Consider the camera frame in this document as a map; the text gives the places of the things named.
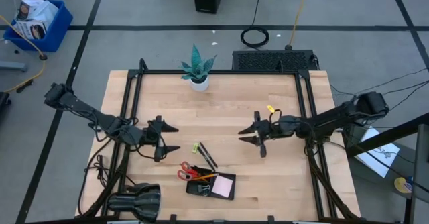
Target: wooden table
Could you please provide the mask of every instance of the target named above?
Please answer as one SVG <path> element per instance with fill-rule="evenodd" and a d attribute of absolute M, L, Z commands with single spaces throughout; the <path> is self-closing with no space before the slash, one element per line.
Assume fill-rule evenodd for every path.
<path fill-rule="evenodd" d="M 327 73 L 310 72 L 310 76 L 318 113 L 333 108 Z M 119 115 L 126 77 L 127 71 L 110 73 L 101 107 L 103 113 Z M 134 88 L 135 81 L 131 87 L 128 114 Z M 308 114 L 310 108 L 304 81 L 302 88 Z M 177 214 L 179 220 L 263 221 L 268 215 L 274 215 L 276 221 L 317 220 L 308 159 L 303 152 L 304 140 L 291 137 L 267 141 L 266 158 L 260 158 L 259 148 L 238 140 L 237 132 L 252 124 L 254 111 L 260 111 L 263 119 L 268 118 L 268 104 L 280 108 L 283 115 L 300 116 L 293 76 L 210 75 L 209 87 L 203 93 L 193 91 L 189 82 L 181 80 L 177 74 L 143 76 L 137 126 L 147 127 L 147 120 L 162 115 L 169 125 L 180 130 L 163 133 L 167 145 L 181 148 L 168 154 L 160 163 L 142 158 L 135 152 L 129 159 L 127 174 L 131 179 L 136 183 L 158 183 L 161 186 L 159 220 L 169 219 L 171 214 Z M 331 140 L 343 144 L 339 133 L 334 133 Z M 191 152 L 194 142 L 205 144 L 219 165 L 219 172 L 237 175 L 233 201 L 185 193 L 186 183 L 176 176 L 179 164 L 186 160 L 208 168 L 200 154 Z M 90 154 L 102 144 L 94 140 Z M 345 151 L 332 144 L 324 147 L 333 188 L 350 210 L 360 215 Z M 112 149 L 113 144 L 110 144 L 101 152 L 106 164 L 110 162 Z M 154 153 L 153 147 L 142 149 L 144 154 L 152 156 Z M 90 207 L 103 189 L 96 176 L 97 171 L 88 174 L 82 197 L 83 210 Z M 329 216 L 322 187 L 321 193 L 325 216 Z M 121 218 L 134 219 L 134 216 L 122 213 Z"/>

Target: blue bin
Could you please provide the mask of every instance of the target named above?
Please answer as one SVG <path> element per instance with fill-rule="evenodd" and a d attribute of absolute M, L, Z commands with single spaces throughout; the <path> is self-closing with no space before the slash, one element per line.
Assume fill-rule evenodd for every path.
<path fill-rule="evenodd" d="M 49 0 L 53 5 L 58 8 L 58 12 L 54 17 L 46 35 L 41 40 L 33 40 L 33 42 L 43 52 L 56 52 L 60 47 L 62 39 L 66 35 L 68 26 L 72 23 L 73 16 L 67 10 L 63 1 L 60 0 Z M 10 40 L 15 45 L 20 47 L 22 50 L 36 50 L 30 45 L 25 39 L 21 38 L 13 29 L 8 27 L 6 32 L 3 34 L 3 38 Z"/>

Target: potted plant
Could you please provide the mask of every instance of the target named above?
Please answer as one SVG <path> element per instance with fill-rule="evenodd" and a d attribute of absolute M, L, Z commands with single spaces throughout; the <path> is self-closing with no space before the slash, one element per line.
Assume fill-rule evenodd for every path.
<path fill-rule="evenodd" d="M 182 79 L 189 80 L 190 86 L 195 91 L 205 91 L 208 87 L 208 72 L 212 69 L 215 63 L 214 56 L 208 60 L 201 60 L 201 55 L 195 44 L 192 48 L 191 64 L 182 62 L 182 69 L 186 72 Z"/>

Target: yellow cable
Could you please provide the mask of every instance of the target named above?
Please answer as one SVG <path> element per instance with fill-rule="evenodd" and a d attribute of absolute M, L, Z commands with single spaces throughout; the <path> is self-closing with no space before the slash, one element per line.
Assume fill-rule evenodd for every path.
<path fill-rule="evenodd" d="M 13 29 L 13 31 L 15 31 L 19 36 L 21 36 L 23 39 L 25 39 L 30 45 L 32 45 L 38 52 L 39 52 L 39 55 L 41 56 L 41 57 L 44 57 L 45 55 L 42 53 L 42 51 L 35 45 L 35 44 L 33 44 L 33 42 L 31 42 L 29 39 L 27 39 L 25 36 L 23 36 L 19 31 L 17 31 L 16 29 L 15 29 L 15 27 L 13 27 L 2 15 L 0 15 L 0 19 L 2 19 L 10 28 L 12 28 Z M 33 79 L 36 79 L 37 77 L 39 77 L 40 75 L 42 75 L 42 73 L 43 73 L 43 71 L 45 70 L 45 66 L 46 66 L 46 61 L 45 60 L 42 60 L 42 69 L 39 71 L 39 73 L 37 73 L 37 74 L 35 74 L 34 76 L 32 76 L 31 78 L 29 78 L 29 79 L 27 79 L 27 80 L 25 80 L 25 81 L 23 81 L 23 82 L 21 82 L 21 83 L 19 83 L 18 85 L 16 85 L 16 86 L 14 86 L 14 87 L 12 87 L 11 89 L 7 89 L 6 91 L 5 91 L 5 93 L 9 93 L 9 92 L 11 92 L 11 91 L 13 91 L 13 90 L 15 90 L 15 89 L 17 89 L 17 88 L 19 88 L 19 87 L 21 87 L 21 86 L 23 86 L 25 83 L 27 83 L 29 80 L 33 80 Z"/>
<path fill-rule="evenodd" d="M 290 46 L 292 45 L 292 41 L 294 40 L 296 25 L 298 24 L 298 18 L 300 17 L 302 8 L 304 7 L 304 2 L 305 2 L 305 0 L 301 0 L 300 8 L 299 8 L 299 10 L 298 10 L 298 12 L 296 14 L 294 28 L 292 29 L 292 35 L 290 36 L 290 40 L 289 40 L 289 45 Z"/>

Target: pink sticky note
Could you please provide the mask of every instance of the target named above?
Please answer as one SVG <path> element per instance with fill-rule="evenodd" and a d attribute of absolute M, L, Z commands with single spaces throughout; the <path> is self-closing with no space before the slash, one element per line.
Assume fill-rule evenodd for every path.
<path fill-rule="evenodd" d="M 212 192 L 223 197 L 229 197 L 232 185 L 232 180 L 222 176 L 217 176 L 216 180 L 214 181 Z"/>

